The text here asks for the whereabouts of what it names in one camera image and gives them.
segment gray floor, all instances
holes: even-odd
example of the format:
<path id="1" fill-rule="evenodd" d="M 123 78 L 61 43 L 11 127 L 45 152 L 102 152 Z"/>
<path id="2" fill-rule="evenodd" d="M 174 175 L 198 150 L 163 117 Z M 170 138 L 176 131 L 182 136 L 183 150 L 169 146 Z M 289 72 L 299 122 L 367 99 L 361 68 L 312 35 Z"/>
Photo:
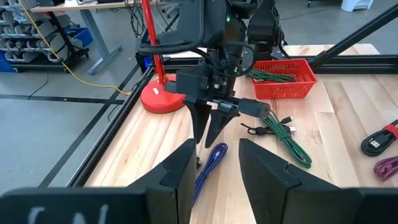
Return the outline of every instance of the gray floor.
<path id="1" fill-rule="evenodd" d="M 376 0 L 370 10 L 356 12 L 342 11 L 338 2 L 313 2 L 307 8 L 305 0 L 277 0 L 277 7 L 290 45 L 335 44 L 396 1 Z M 119 85 L 136 65 L 135 37 L 130 27 L 129 15 L 125 10 L 100 10 L 93 12 L 93 15 L 109 49 L 123 44 L 123 50 L 111 65 L 90 76 L 86 71 L 99 58 L 93 45 L 90 47 L 90 58 L 83 59 L 74 71 L 89 82 Z M 79 12 L 71 12 L 70 16 L 74 22 L 84 25 Z M 394 54 L 398 53 L 398 45 L 394 42 L 397 39 L 398 20 L 362 42 L 372 43 L 383 54 Z M 36 96 L 108 99 L 114 93 L 113 89 L 84 85 L 62 72 L 51 72 L 49 75 L 49 83 Z M 124 90 L 129 91 L 138 78 L 136 75 Z M 29 95 L 45 79 L 45 72 L 0 73 L 0 94 Z M 118 96 L 118 99 L 124 98 L 124 95 Z M 38 186 L 102 106 L 88 103 L 0 100 L 0 193 L 16 187 Z M 113 106 L 77 147 L 51 182 L 51 186 L 64 186 L 68 182 L 108 124 L 106 116 L 111 108 Z"/>

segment green braided cable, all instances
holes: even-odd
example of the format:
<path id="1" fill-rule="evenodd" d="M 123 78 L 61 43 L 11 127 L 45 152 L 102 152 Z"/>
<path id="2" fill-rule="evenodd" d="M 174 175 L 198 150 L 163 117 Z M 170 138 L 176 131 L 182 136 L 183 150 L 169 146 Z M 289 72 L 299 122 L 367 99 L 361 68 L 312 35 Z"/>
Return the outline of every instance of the green braided cable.
<path id="1" fill-rule="evenodd" d="M 283 75 L 283 74 L 273 74 L 270 72 L 253 69 L 248 74 L 248 77 L 254 78 L 255 80 L 261 81 L 272 81 L 278 83 L 285 83 L 285 82 L 296 82 L 294 77 Z"/>
<path id="2" fill-rule="evenodd" d="M 268 125 L 268 127 L 279 137 L 279 139 L 284 143 L 285 147 L 293 158 L 303 167 L 311 168 L 312 159 L 304 151 L 297 142 L 295 142 L 290 134 L 284 129 L 278 117 L 273 111 L 270 111 L 268 117 L 262 118 L 262 121 Z"/>

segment wooden tabletop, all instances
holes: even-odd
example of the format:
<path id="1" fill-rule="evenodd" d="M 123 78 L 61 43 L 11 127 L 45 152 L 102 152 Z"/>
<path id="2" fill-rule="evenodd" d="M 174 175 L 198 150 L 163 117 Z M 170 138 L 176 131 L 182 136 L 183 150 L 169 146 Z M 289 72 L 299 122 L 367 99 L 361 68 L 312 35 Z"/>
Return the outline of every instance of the wooden tabletop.
<path id="1" fill-rule="evenodd" d="M 77 1 L 79 0 L 65 0 L 65 3 L 59 4 L 58 6 L 47 6 L 47 7 L 41 7 L 37 6 L 31 9 L 32 12 L 53 12 L 53 11 L 68 11 L 68 10 L 82 10 L 82 9 L 110 9 L 110 8 L 116 8 L 116 7 L 126 7 L 124 1 L 121 2 L 114 2 L 114 3 L 104 3 L 104 4 L 98 4 L 96 1 L 95 2 L 87 2 L 87 3 L 81 3 L 81 5 L 77 4 Z M 170 2 L 168 1 L 156 1 L 152 0 L 149 2 L 149 4 L 168 4 Z"/>
<path id="2" fill-rule="evenodd" d="M 291 55 L 314 55 L 330 45 L 287 46 Z M 358 44 L 344 54 L 378 54 L 370 44 Z M 373 174 L 374 164 L 398 156 L 398 144 L 377 157 L 365 156 L 361 141 L 398 117 L 398 77 L 395 75 L 317 75 L 318 83 L 304 99 L 264 100 L 279 118 L 294 116 L 289 126 L 293 138 L 313 159 L 307 170 L 340 187 L 398 187 L 398 175 L 382 182 Z M 249 78 L 238 78 L 237 97 L 254 98 Z M 250 136 L 240 126 L 260 126 L 257 118 L 234 118 L 215 144 L 229 149 L 207 178 L 192 210 L 191 223 L 255 223 L 239 168 L 239 138 L 249 138 L 278 156 L 296 162 L 275 136 Z M 192 138 L 190 112 L 182 108 L 169 114 L 145 111 L 140 101 L 121 126 L 86 186 L 127 186 L 165 159 L 187 138 Z M 203 140 L 197 146 L 202 162 L 211 149 Z"/>

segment red basket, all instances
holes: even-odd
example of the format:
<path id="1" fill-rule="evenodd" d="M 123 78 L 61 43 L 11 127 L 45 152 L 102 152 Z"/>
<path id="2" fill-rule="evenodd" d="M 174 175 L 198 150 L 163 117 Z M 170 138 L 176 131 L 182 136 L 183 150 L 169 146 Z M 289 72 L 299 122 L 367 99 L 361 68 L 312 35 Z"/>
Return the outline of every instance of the red basket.
<path id="1" fill-rule="evenodd" d="M 296 79 L 293 83 L 256 82 L 253 79 L 257 99 L 304 98 L 318 81 L 305 59 L 262 61 L 254 68 Z"/>

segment wooden table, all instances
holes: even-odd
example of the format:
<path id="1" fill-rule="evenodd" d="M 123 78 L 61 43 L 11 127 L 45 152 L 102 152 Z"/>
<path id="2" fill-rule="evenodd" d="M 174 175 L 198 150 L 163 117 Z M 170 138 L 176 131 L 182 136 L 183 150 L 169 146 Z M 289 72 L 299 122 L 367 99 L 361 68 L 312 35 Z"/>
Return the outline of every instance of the wooden table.
<path id="1" fill-rule="evenodd" d="M 100 71 L 102 68 L 107 66 L 115 56 L 117 56 L 118 52 L 122 49 L 122 45 L 119 45 L 114 50 L 109 51 L 105 41 L 101 35 L 100 30 L 94 20 L 93 15 L 90 12 L 90 9 L 106 9 L 106 8 L 115 8 L 115 7 L 126 7 L 124 2 L 115 2 L 115 3 L 107 3 L 107 4 L 97 4 L 97 2 L 88 2 L 81 3 L 80 5 L 77 3 L 78 0 L 65 0 L 65 3 L 59 4 L 58 6 L 48 6 L 41 7 L 37 6 L 31 9 L 32 12 L 54 12 L 54 11 L 69 11 L 69 10 L 79 10 L 81 17 L 83 18 L 88 30 L 90 31 L 91 36 L 93 37 L 93 42 L 97 45 L 99 54 L 101 58 L 93 65 L 90 69 L 88 69 L 88 73 L 90 75 L 94 75 L 96 72 Z M 151 4 L 156 4 L 156 1 L 153 0 L 150 2 Z"/>
<path id="2" fill-rule="evenodd" d="M 291 55 L 314 55 L 330 45 L 287 46 Z M 357 44 L 344 54 L 378 54 L 370 44 Z M 317 75 L 318 83 L 305 99 L 264 100 L 279 118 L 294 116 L 289 126 L 293 138 L 313 159 L 309 173 L 340 187 L 398 187 L 398 175 L 386 182 L 373 174 L 374 164 L 398 155 L 393 144 L 381 156 L 368 157 L 359 149 L 369 134 L 397 119 L 396 75 Z M 238 78 L 237 97 L 254 98 L 251 80 Z M 215 144 L 228 144 L 228 153 L 209 176 L 192 210 L 191 223 L 255 223 L 242 182 L 239 138 L 249 138 L 278 156 L 296 164 L 275 136 L 250 136 L 240 126 L 262 125 L 242 114 L 234 118 Z M 145 111 L 140 101 L 131 110 L 119 132 L 90 176 L 86 186 L 122 187 L 134 182 L 165 159 L 187 138 L 192 138 L 190 112 L 182 108 L 169 114 Z M 205 162 L 211 149 L 203 140 L 197 146 Z"/>

